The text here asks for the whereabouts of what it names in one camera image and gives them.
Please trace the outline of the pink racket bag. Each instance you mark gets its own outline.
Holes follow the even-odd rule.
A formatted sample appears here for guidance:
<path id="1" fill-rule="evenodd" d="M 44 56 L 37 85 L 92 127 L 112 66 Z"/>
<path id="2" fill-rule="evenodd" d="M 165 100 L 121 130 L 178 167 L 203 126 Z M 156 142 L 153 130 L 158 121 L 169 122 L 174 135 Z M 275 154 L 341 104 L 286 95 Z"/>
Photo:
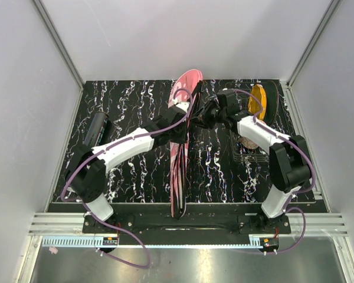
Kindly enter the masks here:
<path id="1" fill-rule="evenodd" d="M 172 107 L 176 102 L 198 102 L 199 99 L 192 98 L 196 87 L 203 80 L 202 72 L 191 69 L 183 73 L 174 83 L 168 101 Z M 183 217 L 186 211 L 186 171 L 188 162 L 189 134 L 183 136 L 182 143 L 170 142 L 171 166 L 171 215 L 174 219 Z"/>

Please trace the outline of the black shuttlecock tube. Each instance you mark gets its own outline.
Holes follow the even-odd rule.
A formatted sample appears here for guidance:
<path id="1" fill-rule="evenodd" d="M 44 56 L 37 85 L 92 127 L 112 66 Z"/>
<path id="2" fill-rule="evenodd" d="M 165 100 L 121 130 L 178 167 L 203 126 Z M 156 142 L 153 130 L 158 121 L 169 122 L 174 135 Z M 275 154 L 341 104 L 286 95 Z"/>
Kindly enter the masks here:
<path id="1" fill-rule="evenodd" d="M 96 147 L 101 145 L 104 137 L 104 132 L 107 129 L 108 122 L 109 115 L 106 112 L 96 112 L 90 123 L 83 144 L 87 147 Z"/>

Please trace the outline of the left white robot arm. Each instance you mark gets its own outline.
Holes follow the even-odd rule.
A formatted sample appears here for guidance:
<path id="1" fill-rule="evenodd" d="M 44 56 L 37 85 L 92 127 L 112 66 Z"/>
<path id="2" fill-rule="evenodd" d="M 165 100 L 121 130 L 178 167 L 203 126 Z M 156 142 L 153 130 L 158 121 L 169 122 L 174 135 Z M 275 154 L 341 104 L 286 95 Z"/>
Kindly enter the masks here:
<path id="1" fill-rule="evenodd" d="M 83 144 L 75 150 L 67 168 L 65 188 L 72 188 L 96 216 L 95 227 L 100 232 L 110 233 L 116 225 L 114 210 L 104 197 L 108 172 L 138 154 L 182 139 L 191 108 L 189 102 L 178 102 L 116 141 L 96 147 Z"/>

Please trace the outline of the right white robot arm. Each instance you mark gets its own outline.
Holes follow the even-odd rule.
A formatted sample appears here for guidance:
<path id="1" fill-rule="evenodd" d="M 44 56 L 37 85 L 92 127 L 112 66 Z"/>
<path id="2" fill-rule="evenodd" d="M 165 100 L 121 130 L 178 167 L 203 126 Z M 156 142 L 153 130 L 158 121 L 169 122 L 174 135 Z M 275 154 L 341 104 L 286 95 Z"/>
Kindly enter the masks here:
<path id="1" fill-rule="evenodd" d="M 315 187 L 316 172 L 304 137 L 280 133 L 262 122 L 260 117 L 265 106 L 253 93 L 249 93 L 249 97 L 258 104 L 256 111 L 240 109 L 237 93 L 239 90 L 233 88 L 219 91 L 215 98 L 194 112 L 191 122 L 203 129 L 223 124 L 268 154 L 272 187 L 260 212 L 252 219 L 257 229 L 267 234 L 277 227 L 292 198 Z"/>

